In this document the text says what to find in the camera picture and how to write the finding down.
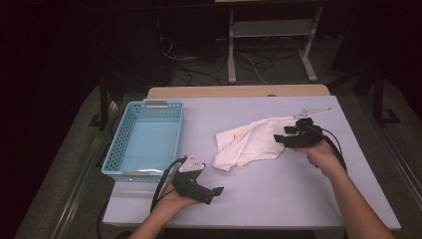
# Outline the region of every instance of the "table leg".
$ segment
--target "table leg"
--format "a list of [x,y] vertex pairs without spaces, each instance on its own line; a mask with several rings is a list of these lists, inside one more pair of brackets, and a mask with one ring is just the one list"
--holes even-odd
[[229,58],[227,59],[227,69],[229,72],[229,84],[236,84],[236,69],[235,59],[233,56],[233,39],[234,39],[234,22],[233,22],[233,10],[230,11],[230,24],[229,24]]
[[307,43],[305,44],[305,47],[299,51],[299,56],[301,57],[302,64],[304,65],[305,71],[307,72],[308,79],[312,83],[315,83],[317,81],[317,75],[314,72],[313,66],[311,65],[310,59],[308,58],[308,54],[310,53],[311,45],[313,44],[321,12],[322,7],[317,7],[313,17],[313,21],[310,25],[310,30],[308,32]]

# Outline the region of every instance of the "dark background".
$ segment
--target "dark background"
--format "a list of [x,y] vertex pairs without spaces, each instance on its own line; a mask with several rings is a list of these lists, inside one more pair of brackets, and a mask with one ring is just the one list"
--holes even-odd
[[[87,11],[132,4],[65,0],[0,3],[1,238],[15,235],[79,107],[101,80],[106,81],[115,99],[125,92],[145,92],[168,84],[171,64],[160,54],[162,46],[155,28],[158,16],[161,34],[179,46],[227,37],[228,14],[224,11],[142,16]],[[337,70],[352,71],[375,56],[385,78],[401,89],[421,117],[421,10],[420,3],[411,1],[328,5],[317,37],[345,36],[334,63]],[[237,16],[286,17],[279,16],[282,13],[263,10],[251,15],[245,10]],[[193,28],[197,29],[195,35],[190,34]]]

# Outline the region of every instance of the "hand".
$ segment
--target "hand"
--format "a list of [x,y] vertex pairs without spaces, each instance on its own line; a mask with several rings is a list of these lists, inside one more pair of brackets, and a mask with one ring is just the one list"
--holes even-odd
[[167,184],[161,192],[158,202],[149,216],[143,223],[130,235],[130,239],[153,239],[158,235],[159,230],[173,219],[181,210],[198,201],[183,197],[171,183],[174,175],[171,175]]
[[173,175],[169,177],[167,184],[161,192],[157,204],[151,213],[159,213],[163,218],[166,218],[166,222],[173,219],[180,211],[184,208],[199,203],[198,201],[189,197],[181,196],[174,189],[171,180]]
[[294,151],[303,152],[308,155],[310,164],[320,168],[323,175],[331,177],[335,172],[344,171],[334,151],[323,139],[312,147],[292,148]]

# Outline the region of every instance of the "forearm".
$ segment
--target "forearm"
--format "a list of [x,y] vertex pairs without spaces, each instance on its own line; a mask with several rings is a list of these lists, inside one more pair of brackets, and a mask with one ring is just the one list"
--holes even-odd
[[349,238],[394,238],[345,171],[338,170],[329,180]]
[[153,239],[166,223],[167,221],[160,217],[160,215],[151,213],[130,235],[129,239]]

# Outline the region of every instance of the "floor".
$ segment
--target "floor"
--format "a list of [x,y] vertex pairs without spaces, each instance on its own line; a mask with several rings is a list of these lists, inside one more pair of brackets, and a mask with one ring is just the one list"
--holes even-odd
[[[308,84],[297,54],[304,41],[301,38],[237,41],[237,85]],[[329,84],[344,74],[330,69],[341,42],[342,39],[331,38],[315,41],[310,60],[320,84]],[[179,59],[174,66],[171,86],[227,85],[225,45],[224,40],[219,41],[212,54],[194,49],[167,52],[177,55]],[[402,225],[402,229],[394,231],[394,235],[403,239],[422,238],[419,183],[422,181],[422,163],[419,160],[422,149],[418,146],[422,141],[422,122],[408,108],[401,93],[386,82],[384,106],[393,109],[401,123],[380,127],[372,117],[372,91],[367,96],[355,96],[352,88],[356,80],[351,79],[338,86],[331,94],[337,96],[369,165]],[[92,116],[100,112],[98,89],[90,93],[81,105],[16,238],[117,238],[120,233],[132,230],[101,223],[113,181],[102,175],[100,165],[110,135],[117,125],[114,119],[122,106],[127,101],[143,97],[129,95],[124,101],[111,104],[110,122],[105,130],[99,131],[97,127],[88,126]],[[219,233],[208,231],[207,238],[221,238]],[[248,238],[263,237],[259,232],[255,233],[258,234],[256,237]],[[302,232],[300,237],[277,233],[268,232],[265,238],[342,238],[342,230],[311,234]],[[160,237],[178,238],[177,235],[180,234],[173,231],[162,233]],[[203,236],[192,233],[189,238]]]

